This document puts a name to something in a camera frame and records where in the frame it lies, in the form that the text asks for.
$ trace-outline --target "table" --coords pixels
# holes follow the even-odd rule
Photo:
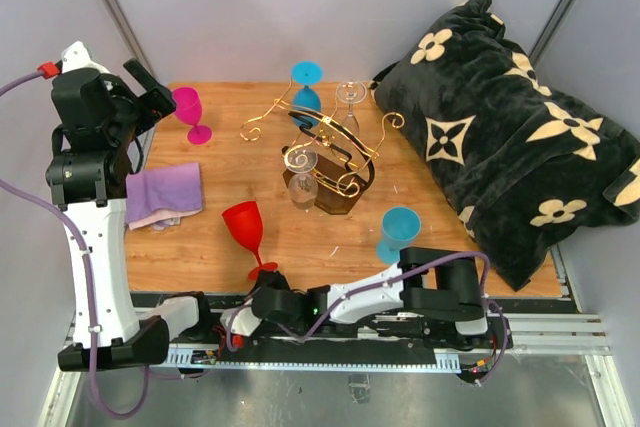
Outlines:
[[[261,115],[287,84],[183,83],[172,88],[182,85],[200,93],[202,123],[213,129],[213,138],[205,145],[191,145],[186,139],[188,126],[174,116],[164,119],[157,127],[146,168],[199,162],[205,209],[182,219],[178,227],[164,231],[147,227],[127,233],[132,290],[247,292],[253,285],[247,273],[256,262],[232,239],[221,213],[252,199],[257,200],[264,223],[261,257],[265,262],[278,262],[292,288],[353,282],[384,269],[375,246],[382,216],[397,205],[414,209],[422,219],[414,245],[477,249],[424,162],[399,131],[387,129],[375,162],[375,182],[348,215],[331,216],[317,208],[305,213],[291,204],[282,179],[285,167],[280,149],[297,135],[286,113],[274,111],[262,121],[262,136],[256,142],[246,142],[239,135],[242,123]],[[333,109],[335,85],[314,87],[325,113]],[[362,139],[374,145],[381,134],[380,110],[368,97],[355,106],[355,114]],[[341,120],[344,115],[346,107],[336,118]],[[489,276],[487,291],[495,296],[561,295],[550,257],[520,292],[513,292],[495,272]]]

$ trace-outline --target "pink wine glass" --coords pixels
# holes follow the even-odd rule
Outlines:
[[[191,130],[187,134],[187,140],[194,145],[204,144],[211,139],[211,129],[206,125],[198,125],[202,118],[202,103],[196,89],[180,87],[172,92],[176,102],[176,117]]]

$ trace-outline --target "blue cup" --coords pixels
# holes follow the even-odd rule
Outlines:
[[[394,207],[382,218],[382,240],[376,246],[378,258],[387,265],[400,261],[400,251],[420,233],[420,217],[408,207]]]

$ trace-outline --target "flower pattern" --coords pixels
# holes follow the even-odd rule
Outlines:
[[[418,44],[418,50],[411,56],[411,63],[417,64],[424,59],[431,62],[442,57],[442,54],[444,54],[444,45],[442,44],[449,40],[452,35],[451,29],[442,29],[437,34],[429,32],[422,38]]]
[[[504,75],[519,75],[520,77],[524,77],[531,82],[533,88],[542,95],[546,95],[547,97],[551,95],[549,87],[545,87],[538,83],[538,77],[536,77],[536,73],[533,71],[531,62],[529,62],[529,58],[526,55],[513,52],[511,54],[511,60],[513,60],[513,63],[516,64],[516,66],[505,72]]]
[[[467,227],[467,222],[469,222],[469,219],[471,218],[471,214],[473,214],[473,209],[475,209],[474,205],[468,205],[467,207],[462,209],[462,212],[460,212],[460,215],[458,215],[458,219],[460,219],[460,222],[462,222],[462,225],[464,225],[464,230],[467,231],[467,234],[469,234],[469,237],[475,240],[476,235],[473,233],[473,230],[470,230]]]
[[[616,207],[633,204],[640,199],[640,160],[629,168],[629,172],[636,177],[625,185],[624,189],[616,196],[616,200],[613,203]]]
[[[566,205],[558,199],[547,200],[538,207],[541,215],[534,217],[529,223],[540,227],[545,224],[569,222],[576,216],[575,212],[584,209],[586,206],[587,203],[581,199],[572,200]]]
[[[596,152],[593,150],[593,146],[600,143],[600,137],[594,131],[600,129],[602,117],[587,122],[578,117],[572,117],[567,111],[562,110],[553,102],[545,102],[544,105],[547,106],[549,113],[552,117],[555,117],[555,120],[550,120],[538,127],[529,136],[527,142],[555,137],[569,131],[574,137],[587,144],[585,147],[576,150],[574,154],[587,160],[596,160]]]
[[[456,122],[438,122],[427,117],[426,161],[444,159],[464,165],[462,142],[475,115]]]

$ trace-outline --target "pillow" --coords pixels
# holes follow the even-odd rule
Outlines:
[[[514,289],[578,226],[638,220],[640,144],[542,85],[491,0],[440,17],[372,84],[467,233]]]

